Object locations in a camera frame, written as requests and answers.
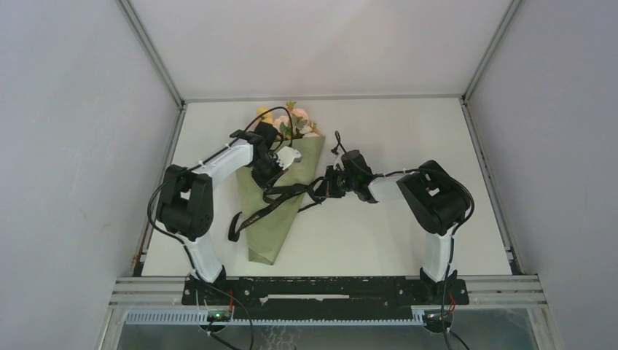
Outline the yellow fake flower stem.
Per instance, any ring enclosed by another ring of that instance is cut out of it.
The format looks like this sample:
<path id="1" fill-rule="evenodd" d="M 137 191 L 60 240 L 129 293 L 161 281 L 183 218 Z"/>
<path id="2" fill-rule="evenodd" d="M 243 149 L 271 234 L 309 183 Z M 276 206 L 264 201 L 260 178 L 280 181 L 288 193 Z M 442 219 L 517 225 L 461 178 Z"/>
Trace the yellow fake flower stem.
<path id="1" fill-rule="evenodd" d="M 257 116 L 261 123 L 273 124 L 274 122 L 273 113 L 265 106 L 261 106 L 257 109 Z"/>

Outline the orange wrapping paper sheet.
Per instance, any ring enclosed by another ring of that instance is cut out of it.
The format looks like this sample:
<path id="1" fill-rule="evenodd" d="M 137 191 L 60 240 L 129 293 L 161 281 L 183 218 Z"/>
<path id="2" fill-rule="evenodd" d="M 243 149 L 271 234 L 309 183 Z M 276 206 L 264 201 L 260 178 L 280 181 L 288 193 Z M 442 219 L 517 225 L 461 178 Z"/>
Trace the orange wrapping paper sheet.
<path id="1" fill-rule="evenodd" d="M 300 152 L 302 159 L 292 164 L 287 172 L 276 181 L 275 186 L 312 183 L 316 178 L 316 168 L 324 143 L 324 136 L 309 136 L 294 140 L 292 147 Z M 251 177 L 249 168 L 242 168 L 236 171 L 235 175 L 240 196 L 241 222 L 245 222 L 261 209 L 272 208 L 270 203 L 264 201 L 264 191 Z M 302 193 L 287 199 L 272 208 L 271 212 L 242 229 L 247 240 L 250 262 L 265 265 L 275 263 L 297 213 L 301 209 L 304 196 Z"/>

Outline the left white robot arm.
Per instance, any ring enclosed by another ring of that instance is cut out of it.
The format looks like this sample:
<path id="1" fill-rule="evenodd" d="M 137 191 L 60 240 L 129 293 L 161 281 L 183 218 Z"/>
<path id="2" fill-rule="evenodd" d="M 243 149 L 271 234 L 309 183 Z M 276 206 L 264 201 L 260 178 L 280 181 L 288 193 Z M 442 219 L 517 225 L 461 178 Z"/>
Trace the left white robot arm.
<path id="1" fill-rule="evenodd" d="M 273 188 L 292 164 L 302 159 L 301 153 L 290 146 L 272 150 L 277 134 L 265 122 L 260 122 L 255 131 L 234 131 L 220 150 L 195 166 L 169 166 L 149 202 L 149 220 L 153 225 L 163 224 L 161 233 L 181 243 L 192 275 L 202 281 L 199 293 L 211 304 L 222 302 L 228 293 L 227 283 L 219 279 L 224 266 L 209 234 L 214 220 L 214 190 L 245 167 L 250 168 L 258 187 Z"/>

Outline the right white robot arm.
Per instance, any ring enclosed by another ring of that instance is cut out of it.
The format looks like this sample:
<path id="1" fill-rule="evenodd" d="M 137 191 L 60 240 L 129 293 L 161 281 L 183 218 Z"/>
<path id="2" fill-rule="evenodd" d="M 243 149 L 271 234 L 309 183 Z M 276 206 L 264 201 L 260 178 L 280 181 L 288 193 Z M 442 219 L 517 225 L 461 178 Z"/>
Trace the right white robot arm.
<path id="1" fill-rule="evenodd" d="M 430 303 L 441 303 L 450 294 L 448 279 L 454 235 L 474 211 L 472 194 L 435 160 L 417 168 L 372 172 L 358 150 L 344 154 L 340 163 L 327 166 L 313 196 L 320 200 L 355 193 L 365 203 L 404 200 L 418 224 L 427 232 L 421 267 L 421 293 Z"/>

